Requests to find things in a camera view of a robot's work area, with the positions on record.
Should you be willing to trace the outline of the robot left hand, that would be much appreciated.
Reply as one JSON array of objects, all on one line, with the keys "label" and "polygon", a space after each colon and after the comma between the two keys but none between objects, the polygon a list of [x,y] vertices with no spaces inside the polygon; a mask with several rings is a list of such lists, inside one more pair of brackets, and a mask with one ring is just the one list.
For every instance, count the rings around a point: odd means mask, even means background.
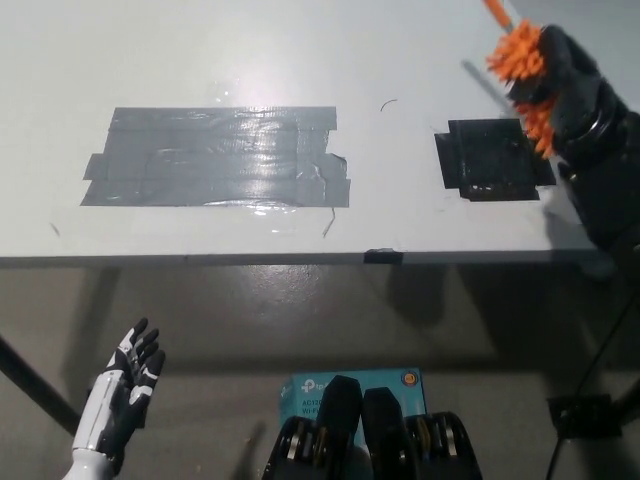
[{"label": "robot left hand", "polygon": [[125,334],[98,374],[85,403],[72,450],[123,459],[125,447],[142,428],[166,355],[159,330],[141,319]]}]

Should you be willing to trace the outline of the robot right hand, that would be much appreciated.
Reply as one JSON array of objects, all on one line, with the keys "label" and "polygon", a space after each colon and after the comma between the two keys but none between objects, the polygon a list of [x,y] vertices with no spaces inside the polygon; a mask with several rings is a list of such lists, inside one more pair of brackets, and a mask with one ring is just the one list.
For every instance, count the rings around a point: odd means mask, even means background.
[{"label": "robot right hand", "polygon": [[522,21],[488,63],[510,87],[508,98],[543,158],[559,156],[582,171],[639,152],[639,115],[561,27]]}]

